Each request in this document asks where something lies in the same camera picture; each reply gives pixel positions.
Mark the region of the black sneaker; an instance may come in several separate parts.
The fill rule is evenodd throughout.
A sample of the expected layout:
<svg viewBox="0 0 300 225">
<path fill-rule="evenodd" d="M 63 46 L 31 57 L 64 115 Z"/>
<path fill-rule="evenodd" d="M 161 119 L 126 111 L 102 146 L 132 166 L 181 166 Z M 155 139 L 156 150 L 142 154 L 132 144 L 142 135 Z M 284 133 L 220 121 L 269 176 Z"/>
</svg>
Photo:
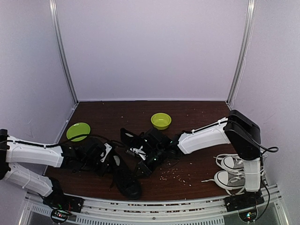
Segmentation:
<svg viewBox="0 0 300 225">
<path fill-rule="evenodd" d="M 136 135 L 125 128 L 120 129 L 121 142 L 133 153 L 146 155 L 150 148 L 144 139 L 144 132 Z"/>
<path fill-rule="evenodd" d="M 142 186 L 134 176 L 122 157 L 114 150 L 109 154 L 109 164 L 112 168 L 113 181 L 119 192 L 130 200 L 137 200 L 142 195 Z"/>
</svg>

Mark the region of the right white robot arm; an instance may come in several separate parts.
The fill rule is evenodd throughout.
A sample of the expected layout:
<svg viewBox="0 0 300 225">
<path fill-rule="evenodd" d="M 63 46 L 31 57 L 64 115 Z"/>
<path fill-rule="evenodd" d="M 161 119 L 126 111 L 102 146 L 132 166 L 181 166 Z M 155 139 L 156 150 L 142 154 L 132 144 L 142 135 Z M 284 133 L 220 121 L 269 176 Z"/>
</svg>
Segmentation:
<svg viewBox="0 0 300 225">
<path fill-rule="evenodd" d="M 214 181 L 226 190 L 246 191 L 240 203 L 250 207 L 258 200 L 261 187 L 261 131 L 257 124 L 237 110 L 207 126 L 182 131 L 173 138 L 153 128 L 137 138 L 132 148 L 142 160 L 137 168 L 150 175 L 166 158 L 179 158 L 209 147 L 231 144 L 236 153 L 223 154 L 216 161 L 222 168 Z"/>
</svg>

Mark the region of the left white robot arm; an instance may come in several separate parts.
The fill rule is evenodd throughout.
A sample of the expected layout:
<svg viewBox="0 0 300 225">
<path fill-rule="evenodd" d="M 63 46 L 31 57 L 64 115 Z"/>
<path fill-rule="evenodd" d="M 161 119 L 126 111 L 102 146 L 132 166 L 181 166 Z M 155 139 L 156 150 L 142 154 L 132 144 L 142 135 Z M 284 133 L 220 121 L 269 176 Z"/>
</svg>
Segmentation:
<svg viewBox="0 0 300 225">
<path fill-rule="evenodd" d="M 100 170 L 113 146 L 102 136 L 80 134 L 57 144 L 27 142 L 0 131 L 0 178 L 22 188 L 37 192 L 57 208 L 67 204 L 60 183 L 54 178 L 39 175 L 21 166 L 21 163 L 47 165 L 54 168 L 81 169 L 89 166 Z"/>
</svg>

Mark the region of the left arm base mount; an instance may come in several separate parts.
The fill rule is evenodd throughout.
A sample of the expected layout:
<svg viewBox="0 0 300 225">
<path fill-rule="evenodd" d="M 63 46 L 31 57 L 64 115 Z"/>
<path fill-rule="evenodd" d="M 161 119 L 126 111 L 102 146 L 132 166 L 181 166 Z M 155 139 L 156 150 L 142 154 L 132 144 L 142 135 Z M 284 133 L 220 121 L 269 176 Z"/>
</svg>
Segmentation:
<svg viewBox="0 0 300 225">
<path fill-rule="evenodd" d="M 43 204 L 52 209 L 50 219 L 58 225 L 65 223 L 73 212 L 80 213 L 82 211 L 84 199 L 70 195 L 52 195 L 44 197 L 40 195 Z"/>
</svg>

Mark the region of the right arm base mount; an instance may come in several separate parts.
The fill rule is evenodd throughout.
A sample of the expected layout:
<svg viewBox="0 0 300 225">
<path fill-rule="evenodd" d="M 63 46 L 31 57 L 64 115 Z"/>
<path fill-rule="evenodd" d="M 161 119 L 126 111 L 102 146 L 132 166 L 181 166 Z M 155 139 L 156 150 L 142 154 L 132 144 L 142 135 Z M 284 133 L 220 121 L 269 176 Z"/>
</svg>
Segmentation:
<svg viewBox="0 0 300 225">
<path fill-rule="evenodd" d="M 226 197 L 224 203 L 227 212 L 237 211 L 243 222 L 252 223 L 258 218 L 257 206 L 264 203 L 264 198 L 261 191 L 245 192 L 240 195 Z"/>
</svg>

